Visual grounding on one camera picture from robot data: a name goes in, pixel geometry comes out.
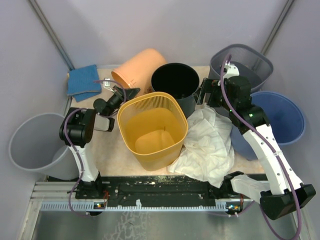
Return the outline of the peach plastic bucket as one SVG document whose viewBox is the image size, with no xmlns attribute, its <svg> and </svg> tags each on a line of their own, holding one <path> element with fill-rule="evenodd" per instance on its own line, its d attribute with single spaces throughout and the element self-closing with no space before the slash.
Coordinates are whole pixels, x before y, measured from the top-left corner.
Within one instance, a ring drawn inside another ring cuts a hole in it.
<svg viewBox="0 0 320 240">
<path fill-rule="evenodd" d="M 112 78 L 124 88 L 139 88 L 139 97 L 151 91 L 151 77 L 166 59 L 154 48 L 147 48 L 115 68 Z"/>
</svg>

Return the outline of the black round bin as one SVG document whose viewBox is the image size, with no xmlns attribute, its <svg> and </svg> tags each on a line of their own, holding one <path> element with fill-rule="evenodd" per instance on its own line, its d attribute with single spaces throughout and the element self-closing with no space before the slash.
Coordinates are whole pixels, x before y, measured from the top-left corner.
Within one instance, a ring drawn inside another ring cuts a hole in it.
<svg viewBox="0 0 320 240">
<path fill-rule="evenodd" d="M 195 94 L 199 84 L 198 73 L 183 63 L 164 64 L 155 70 L 151 77 L 152 90 L 171 95 L 178 102 L 186 118 L 195 111 Z"/>
</svg>

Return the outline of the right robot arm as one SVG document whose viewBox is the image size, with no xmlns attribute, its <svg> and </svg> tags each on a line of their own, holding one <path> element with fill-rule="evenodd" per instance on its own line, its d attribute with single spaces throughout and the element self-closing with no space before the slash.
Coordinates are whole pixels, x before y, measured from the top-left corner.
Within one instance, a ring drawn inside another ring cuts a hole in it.
<svg viewBox="0 0 320 240">
<path fill-rule="evenodd" d="M 296 212 L 316 195 L 311 184 L 304 184 L 288 164 L 274 137 L 272 126 L 264 110 L 252 103 L 251 85 L 246 77 L 232 76 L 228 79 L 204 78 L 197 99 L 207 105 L 228 111 L 228 117 L 251 146 L 264 169 L 268 185 L 236 171 L 224 177 L 221 191 L 229 198 L 238 194 L 260 204 L 263 213 L 271 220 Z"/>
</svg>

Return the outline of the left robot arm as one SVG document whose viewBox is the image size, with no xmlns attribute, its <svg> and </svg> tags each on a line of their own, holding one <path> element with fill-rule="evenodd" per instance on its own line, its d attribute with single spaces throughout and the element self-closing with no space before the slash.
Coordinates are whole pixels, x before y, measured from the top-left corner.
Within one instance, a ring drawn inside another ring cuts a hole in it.
<svg viewBox="0 0 320 240">
<path fill-rule="evenodd" d="M 78 168 L 78 183 L 73 189 L 77 199 L 101 199 L 105 194 L 101 174 L 89 147 L 95 123 L 104 122 L 103 130 L 111 132 L 115 125 L 113 116 L 123 103 L 136 97 L 141 89 L 114 86 L 112 90 L 113 95 L 108 100 L 96 99 L 93 108 L 71 107 L 59 129 L 59 138 L 71 150 Z"/>
</svg>

